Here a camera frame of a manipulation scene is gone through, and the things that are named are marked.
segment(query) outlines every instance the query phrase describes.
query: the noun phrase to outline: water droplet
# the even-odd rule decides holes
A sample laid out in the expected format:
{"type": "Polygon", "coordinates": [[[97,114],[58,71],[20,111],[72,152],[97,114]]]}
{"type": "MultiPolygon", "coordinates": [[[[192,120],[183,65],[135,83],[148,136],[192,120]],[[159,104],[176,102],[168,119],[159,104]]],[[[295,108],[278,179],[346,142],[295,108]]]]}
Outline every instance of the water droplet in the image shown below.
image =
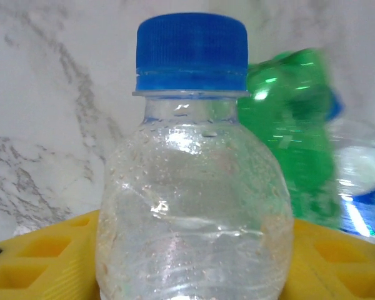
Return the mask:
{"type": "Polygon", "coordinates": [[[204,131],[201,135],[204,138],[215,138],[218,134],[215,131],[204,131]]]}

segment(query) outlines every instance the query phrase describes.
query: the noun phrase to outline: bottle neck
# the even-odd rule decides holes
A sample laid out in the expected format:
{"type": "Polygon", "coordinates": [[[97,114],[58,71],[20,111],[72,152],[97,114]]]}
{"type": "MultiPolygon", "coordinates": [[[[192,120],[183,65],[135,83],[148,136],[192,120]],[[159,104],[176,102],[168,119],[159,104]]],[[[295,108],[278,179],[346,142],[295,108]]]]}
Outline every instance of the bottle neck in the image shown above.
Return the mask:
{"type": "Polygon", "coordinates": [[[236,103],[246,92],[150,91],[135,92],[146,97],[144,122],[168,121],[198,124],[238,121],[236,103]]]}

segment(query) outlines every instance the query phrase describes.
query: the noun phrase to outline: bottle label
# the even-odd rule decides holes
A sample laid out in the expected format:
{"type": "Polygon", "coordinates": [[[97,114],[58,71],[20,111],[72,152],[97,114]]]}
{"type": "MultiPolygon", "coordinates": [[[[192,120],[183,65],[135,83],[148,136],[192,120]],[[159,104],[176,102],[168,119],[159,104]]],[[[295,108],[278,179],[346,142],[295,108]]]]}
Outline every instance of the bottle label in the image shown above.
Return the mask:
{"type": "Polygon", "coordinates": [[[342,209],[342,231],[375,236],[375,189],[363,195],[342,196],[342,209]]]}

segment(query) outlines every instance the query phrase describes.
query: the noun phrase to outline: bottle cap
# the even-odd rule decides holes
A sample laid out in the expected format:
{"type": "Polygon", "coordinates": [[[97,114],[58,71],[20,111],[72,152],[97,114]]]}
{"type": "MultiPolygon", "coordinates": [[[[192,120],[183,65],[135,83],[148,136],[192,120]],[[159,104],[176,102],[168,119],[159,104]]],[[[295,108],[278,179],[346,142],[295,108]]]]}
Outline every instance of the bottle cap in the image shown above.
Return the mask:
{"type": "Polygon", "coordinates": [[[248,37],[230,17],[166,14],[137,31],[136,91],[246,91],[248,37]]]}
{"type": "Polygon", "coordinates": [[[343,111],[344,106],[342,101],[340,100],[340,97],[336,92],[331,91],[331,110],[329,111],[329,114],[327,115],[326,120],[331,121],[335,118],[337,118],[343,111]]]}

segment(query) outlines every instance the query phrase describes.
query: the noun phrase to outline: blue bottle cap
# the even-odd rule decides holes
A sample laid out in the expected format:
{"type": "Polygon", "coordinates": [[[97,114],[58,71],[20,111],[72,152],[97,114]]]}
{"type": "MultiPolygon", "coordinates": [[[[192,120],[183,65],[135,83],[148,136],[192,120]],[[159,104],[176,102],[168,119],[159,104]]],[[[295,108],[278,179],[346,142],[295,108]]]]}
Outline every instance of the blue bottle cap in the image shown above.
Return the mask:
{"type": "Polygon", "coordinates": [[[343,111],[344,106],[342,101],[340,100],[340,97],[336,92],[331,91],[331,101],[332,101],[332,106],[331,110],[329,111],[329,114],[327,115],[326,120],[331,121],[335,118],[337,118],[343,111]]]}
{"type": "Polygon", "coordinates": [[[230,17],[166,14],[137,31],[136,91],[246,91],[248,37],[230,17]]]}

